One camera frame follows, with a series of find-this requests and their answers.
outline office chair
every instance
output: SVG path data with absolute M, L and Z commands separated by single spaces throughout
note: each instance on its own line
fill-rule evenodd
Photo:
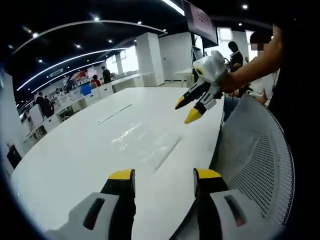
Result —
M 267 222 L 285 225 L 295 189 L 294 163 L 275 117 L 245 94 L 220 135 L 213 169 L 229 189 L 255 201 Z

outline chair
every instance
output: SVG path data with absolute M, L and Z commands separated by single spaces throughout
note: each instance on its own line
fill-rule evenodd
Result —
M 284 225 L 295 189 L 294 163 L 277 120 L 244 95 L 220 132 L 213 169 L 229 189 L 255 201 L 267 222 Z

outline monitor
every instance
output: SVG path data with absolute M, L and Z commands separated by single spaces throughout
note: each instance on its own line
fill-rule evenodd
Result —
M 184 14 L 187 19 L 189 31 L 218 45 L 218 32 L 211 18 L 201 9 L 183 0 Z

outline ceiling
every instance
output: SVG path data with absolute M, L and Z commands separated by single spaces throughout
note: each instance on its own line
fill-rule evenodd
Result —
M 183 7 L 181 0 L 171 1 Z M 93 22 L 60 28 L 38 36 L 13 54 L 17 47 L 32 39 L 32 34 L 35 32 L 41 33 L 74 22 L 92 21 L 95 17 L 99 17 L 100 20 L 132 23 L 142 21 L 143 25 L 159 30 L 166 29 L 169 34 L 188 30 L 185 17 L 161 0 L 11 2 L 7 6 L 8 15 L 1 16 L 3 18 L 1 22 L 5 24 L 1 29 L 0 61 L 5 62 L 6 70 L 12 75 L 15 90 L 35 74 L 66 59 L 94 51 L 132 46 L 135 37 L 147 31 L 163 34 L 161 31 L 136 25 Z M 269 16 L 265 14 L 266 11 L 259 10 L 259 4 L 253 0 L 214 1 L 214 3 L 209 3 L 207 0 L 189 0 L 189 2 L 210 15 L 217 26 L 228 26 L 243 31 L 264 28 L 268 26 L 264 24 L 271 23 Z M 248 4 L 249 8 L 243 10 L 242 4 Z M 67 70 L 69 66 L 68 70 L 72 70 L 105 58 L 105 53 L 92 54 L 52 68 L 34 78 L 21 90 L 15 91 L 15 98 L 17 102 L 30 99 L 31 91 L 47 81 L 46 76 L 57 69 Z

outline curved ceiling light strip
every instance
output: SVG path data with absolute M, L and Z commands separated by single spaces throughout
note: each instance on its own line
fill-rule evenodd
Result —
M 53 80 L 56 80 L 56 79 L 58 79 L 58 78 L 60 78 L 60 77 L 62 77 L 62 76 L 64 76 L 64 75 L 66 75 L 66 74 L 69 74 L 69 73 L 71 73 L 71 72 L 73 72 L 73 71 L 75 71 L 75 70 L 82 69 L 82 68 L 88 67 L 88 66 L 90 66 L 90 65 L 99 64 L 99 63 L 102 63 L 102 62 L 104 62 L 104 61 L 105 61 L 105 60 L 96 61 L 96 62 L 87 64 L 87 65 L 84 65 L 84 66 L 75 68 L 75 69 L 73 69 L 73 70 L 71 70 L 71 71 L 67 71 L 67 72 L 65 72 L 65 73 L 63 73 L 63 74 L 61 74 L 61 75 L 59 75 L 59 76 L 56 76 L 55 78 L 52 78 L 51 80 L 47 81 L 46 83 L 42 84 L 41 86 L 37 87 L 37 88 L 36 88 L 35 90 L 33 90 L 31 93 L 33 94 L 35 91 L 39 90 L 39 89 L 42 88 L 43 86 L 45 86 L 45 85 L 47 85 L 48 83 L 52 82 Z
M 143 25 L 143 24 L 138 24 L 138 23 L 134 23 L 134 22 L 129 22 L 129 21 L 116 21 L 116 20 L 99 20 L 99 21 L 95 21 L 95 20 L 88 20 L 88 21 L 76 21 L 76 22 L 72 22 L 72 23 L 67 23 L 64 25 L 60 25 L 60 26 L 56 26 L 53 27 L 47 31 L 43 31 L 41 33 L 38 33 L 37 37 L 33 37 L 30 38 L 28 41 L 26 41 L 25 43 L 23 43 L 22 45 L 20 45 L 12 54 L 15 54 L 17 51 L 19 51 L 21 48 L 23 48 L 25 45 L 27 45 L 28 43 L 30 43 L 31 41 L 47 34 L 50 33 L 52 31 L 58 30 L 58 29 L 62 29 L 62 28 L 66 28 L 66 27 L 70 27 L 70 26 L 74 26 L 74 25 L 81 25 L 81 24 L 96 24 L 96 23 L 111 23 L 111 24 L 127 24 L 127 25 L 134 25 L 134 26 L 138 26 L 138 27 L 144 27 L 147 29 L 152 29 L 152 30 L 156 30 L 159 32 L 162 32 L 164 34 L 167 34 L 166 31 L 163 31 L 161 29 L 152 27 L 152 26 L 147 26 L 147 25 Z
M 100 51 L 93 51 L 93 52 L 89 52 L 89 53 L 86 53 L 86 54 L 82 54 L 82 55 L 79 55 L 79 56 L 74 56 L 72 58 L 69 58 L 67 60 L 64 60 L 62 62 L 59 62 L 55 65 L 52 65 L 48 68 L 46 68 L 45 70 L 37 73 L 36 75 L 34 75 L 33 77 L 31 77 L 28 81 L 26 81 L 24 84 L 22 84 L 20 87 L 18 87 L 17 91 L 19 91 L 20 89 L 22 89 L 25 85 L 27 85 L 30 81 L 32 81 L 34 78 L 38 77 L 39 75 L 43 74 L 44 72 L 56 67 L 56 66 L 59 66 L 61 64 L 64 64 L 66 62 L 69 62 L 71 60 L 74 60 L 74 59 L 78 59 L 78 58 L 81 58 L 81 57 L 84 57 L 84 56 L 88 56 L 88 55 L 91 55 L 91 54 L 98 54 L 98 53 L 103 53 L 103 52 L 110 52 L 110 51 L 114 51 L 114 50 L 125 50 L 127 49 L 127 47 L 119 47 L 119 48 L 111 48 L 111 49 L 105 49 L 105 50 L 100 50 Z

